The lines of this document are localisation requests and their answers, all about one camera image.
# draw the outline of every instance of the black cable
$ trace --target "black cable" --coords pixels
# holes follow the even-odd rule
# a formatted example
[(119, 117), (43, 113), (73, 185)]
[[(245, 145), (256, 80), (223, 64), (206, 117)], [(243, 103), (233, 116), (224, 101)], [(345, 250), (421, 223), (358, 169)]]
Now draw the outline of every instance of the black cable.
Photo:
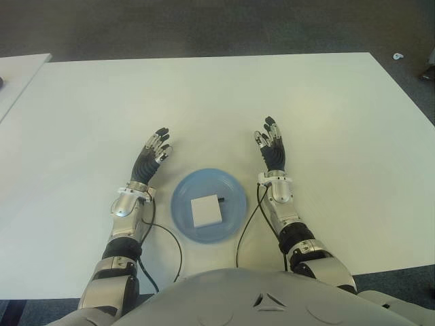
[(137, 259), (137, 262), (139, 263), (139, 266), (141, 266), (142, 272), (145, 274), (145, 276), (148, 278), (148, 280), (150, 281), (150, 283), (152, 284), (152, 286), (156, 290), (156, 293), (158, 293), (159, 292), (158, 286), (157, 286), (156, 282), (154, 282), (154, 279), (151, 277), (151, 275), (145, 269), (145, 266), (143, 265), (142, 259), (140, 257)]
[[(260, 190), (257, 187), (257, 203), (260, 207), (261, 213), (263, 214), (264, 219), (266, 220), (267, 224), (269, 225), (269, 228), (272, 230), (273, 234), (277, 237), (277, 240), (279, 242), (279, 237), (278, 234), (276, 233), (275, 229), (273, 228), (272, 224), (270, 223), (269, 219), (267, 218), (266, 214), (263, 211), (263, 207), (261, 205), (261, 201), (260, 201)], [(284, 256), (284, 270), (286, 272), (288, 272), (288, 265), (287, 265), (287, 256), (285, 254), (283, 254)]]
[(147, 223), (144, 222), (145, 224), (148, 225), (155, 225), (159, 228), (162, 228), (163, 230), (165, 230), (166, 232), (168, 232), (170, 235), (172, 235), (172, 237), (174, 238), (175, 242), (177, 243), (178, 246), (178, 250), (179, 250), (179, 267), (178, 267), (178, 271), (177, 271), (177, 276), (175, 276), (174, 278), (174, 283), (177, 281), (178, 277), (179, 277), (179, 273), (181, 272), (181, 266), (183, 265), (183, 252), (181, 251), (181, 245), (178, 242), (178, 239), (175, 237), (174, 233), (172, 233), (170, 230), (166, 229), (164, 226), (161, 226), (160, 224), (156, 224), (156, 223)]
[[(154, 200), (154, 198), (152, 198), (152, 218), (151, 218), (151, 224), (154, 223), (155, 219), (156, 219), (156, 201)], [(151, 227), (152, 227), (152, 225), (150, 225), (150, 227), (148, 228), (147, 232), (143, 236), (142, 241), (141, 241), (141, 247), (143, 245), (143, 241), (145, 241), (145, 239), (147, 238), (148, 234), (150, 233)]]
[(266, 220), (267, 225), (269, 225), (269, 228), (272, 230), (273, 234), (275, 235), (275, 237), (279, 241), (278, 234), (276, 233), (275, 229), (273, 228), (272, 224), (270, 223), (269, 219), (267, 218), (266, 214), (263, 211), (263, 207), (261, 205), (262, 201), (263, 201), (263, 199), (261, 199), (261, 201), (260, 201), (260, 187), (257, 187), (257, 203), (258, 203), (258, 206), (260, 207), (260, 211), (261, 211), (261, 213), (263, 215), (263, 218)]
[[(154, 223), (154, 220), (156, 219), (156, 201), (154, 200), (154, 198), (152, 199), (152, 218), (151, 218), (151, 223)], [(141, 247), (143, 244), (143, 241), (145, 241), (146, 237), (148, 236), (148, 234), (151, 231), (151, 227), (152, 225), (150, 225), (150, 227), (148, 228), (147, 232), (145, 233), (145, 235), (143, 236), (142, 240), (141, 240)], [(156, 293), (159, 292), (158, 286), (156, 284), (156, 281), (152, 278), (152, 276), (150, 275), (150, 273), (148, 273), (148, 271), (145, 269), (145, 266), (142, 263), (142, 259), (139, 257), (137, 259), (137, 262), (139, 263), (139, 266), (142, 269), (142, 272), (145, 274), (145, 276), (148, 278), (149, 282), (152, 284), (152, 286), (154, 287), (154, 289), (156, 290)]]
[(286, 272), (288, 272), (288, 266), (287, 266), (287, 256), (285, 255), (285, 253), (283, 253), (284, 256), (284, 270)]
[[(260, 191), (260, 185), (257, 184), (257, 194), (258, 194), (259, 191)], [(267, 194), (267, 187), (266, 187), (266, 191), (263, 194), (263, 197), (261, 197), (261, 200), (258, 201), (257, 207), (254, 209), (254, 211), (252, 212), (251, 216), (247, 220), (245, 228), (242, 231), (242, 235), (240, 236), (239, 243), (237, 243), (237, 249), (236, 249), (236, 267), (239, 267), (239, 248), (240, 248), (240, 244), (242, 242), (242, 238), (245, 235), (247, 226), (249, 225), (249, 223), (251, 223), (252, 217), (254, 217), (254, 214), (256, 213), (258, 207), (260, 207), (260, 203), (263, 201), (263, 199), (266, 196), (266, 194)]]

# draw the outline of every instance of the white desk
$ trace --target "white desk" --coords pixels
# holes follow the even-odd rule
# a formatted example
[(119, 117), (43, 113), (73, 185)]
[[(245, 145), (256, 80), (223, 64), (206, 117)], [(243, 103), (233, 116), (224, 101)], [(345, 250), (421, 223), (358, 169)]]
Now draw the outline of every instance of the white desk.
[(4, 81), (0, 88), (0, 122), (39, 68), (50, 58), (49, 54), (0, 58), (0, 77)]
[[(116, 190), (161, 126), (174, 152), (152, 179), (158, 223), (173, 228), (173, 190), (206, 167), (239, 180), (250, 213), (265, 170), (253, 132), (267, 115), (300, 216), (352, 273), (434, 263), (435, 129), (370, 54), (60, 62), (41, 68), (0, 126), (1, 298), (81, 296)], [(239, 235), (204, 245), (176, 233), (182, 276), (234, 266)], [(179, 259), (171, 238), (154, 230), (143, 258), (167, 286)], [(282, 268), (259, 215), (241, 266)]]

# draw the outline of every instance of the gray carpet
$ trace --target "gray carpet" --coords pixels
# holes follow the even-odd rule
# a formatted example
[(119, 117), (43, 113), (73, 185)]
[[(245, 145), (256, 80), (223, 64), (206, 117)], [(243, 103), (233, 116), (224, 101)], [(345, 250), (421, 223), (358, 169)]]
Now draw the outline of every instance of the gray carpet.
[[(50, 52), (53, 61), (66, 61), (370, 52), (435, 124), (434, 84), (417, 79), (435, 45), (434, 31), (432, 0), (0, 0), (0, 57)], [(394, 61), (395, 52), (405, 58)], [(435, 308), (433, 266), (356, 281), (362, 290)], [(0, 316), (6, 304), (0, 301)], [(44, 325), (76, 304), (75, 299), (28, 301), (20, 325)]]

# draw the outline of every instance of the plate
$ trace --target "plate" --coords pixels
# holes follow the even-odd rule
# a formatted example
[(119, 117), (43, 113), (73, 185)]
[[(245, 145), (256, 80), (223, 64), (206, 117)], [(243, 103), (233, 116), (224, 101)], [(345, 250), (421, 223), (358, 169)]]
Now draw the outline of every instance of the plate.
[[(195, 228), (190, 201), (217, 194), (222, 222)], [(216, 168), (204, 168), (184, 178), (175, 188), (171, 200), (172, 219), (189, 239), (201, 243), (221, 241), (234, 234), (246, 215), (246, 195), (240, 183), (228, 173)]]

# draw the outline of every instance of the white box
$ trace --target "white box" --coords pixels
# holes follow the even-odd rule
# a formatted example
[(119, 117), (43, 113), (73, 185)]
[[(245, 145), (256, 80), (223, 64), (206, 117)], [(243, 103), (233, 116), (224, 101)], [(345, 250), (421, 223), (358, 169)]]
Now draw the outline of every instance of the white box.
[(218, 195), (205, 196), (192, 199), (193, 225), (202, 228), (222, 222)]

